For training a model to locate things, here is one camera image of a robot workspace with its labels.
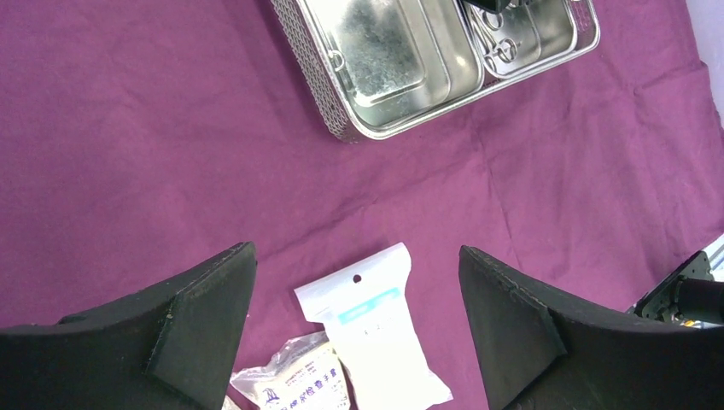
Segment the purple cloth wrap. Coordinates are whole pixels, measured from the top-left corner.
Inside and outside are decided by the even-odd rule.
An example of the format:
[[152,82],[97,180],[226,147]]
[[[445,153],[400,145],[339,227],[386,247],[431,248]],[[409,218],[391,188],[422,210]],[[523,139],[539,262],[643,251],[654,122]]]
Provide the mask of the purple cloth wrap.
[[314,331],[296,287],[395,243],[450,409],[487,407],[477,247],[626,310],[723,231],[723,131],[682,1],[597,1],[598,47],[384,141],[330,135],[264,1],[1,4],[1,324],[53,324],[235,243],[236,368]]

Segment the white sterile pouch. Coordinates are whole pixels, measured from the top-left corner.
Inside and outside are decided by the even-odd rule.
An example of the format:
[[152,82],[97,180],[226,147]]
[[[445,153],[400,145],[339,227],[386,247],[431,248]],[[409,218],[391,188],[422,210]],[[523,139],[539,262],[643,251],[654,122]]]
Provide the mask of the white sterile pouch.
[[453,399],[430,368],[412,323],[412,258],[397,243],[295,289],[343,364],[359,409],[429,409]]

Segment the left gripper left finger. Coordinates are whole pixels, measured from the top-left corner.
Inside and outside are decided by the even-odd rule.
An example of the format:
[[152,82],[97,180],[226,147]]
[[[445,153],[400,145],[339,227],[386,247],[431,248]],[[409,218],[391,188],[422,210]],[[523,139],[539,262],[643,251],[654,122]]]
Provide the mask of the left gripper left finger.
[[54,325],[2,329],[2,408],[222,408],[257,264],[238,243]]

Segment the pink clear packet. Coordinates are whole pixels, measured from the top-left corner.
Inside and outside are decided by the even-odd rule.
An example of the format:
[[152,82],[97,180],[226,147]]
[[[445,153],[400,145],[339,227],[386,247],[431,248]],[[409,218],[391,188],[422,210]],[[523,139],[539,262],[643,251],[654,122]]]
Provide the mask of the pink clear packet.
[[289,339],[265,366],[242,369],[231,386],[260,409],[349,409],[342,364],[323,331]]

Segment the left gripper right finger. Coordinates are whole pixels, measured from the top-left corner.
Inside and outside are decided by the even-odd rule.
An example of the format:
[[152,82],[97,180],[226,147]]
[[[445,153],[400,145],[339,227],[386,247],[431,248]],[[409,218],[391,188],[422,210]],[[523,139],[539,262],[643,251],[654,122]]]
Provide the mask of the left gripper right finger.
[[458,278],[491,409],[723,406],[723,325],[619,312],[470,246]]

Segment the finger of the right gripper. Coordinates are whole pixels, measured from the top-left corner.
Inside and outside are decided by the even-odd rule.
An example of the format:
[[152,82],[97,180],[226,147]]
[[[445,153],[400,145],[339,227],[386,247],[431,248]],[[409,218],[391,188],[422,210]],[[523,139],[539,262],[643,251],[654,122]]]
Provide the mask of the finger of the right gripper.
[[499,15],[508,8],[529,5],[533,0],[464,0],[464,2],[488,13]]

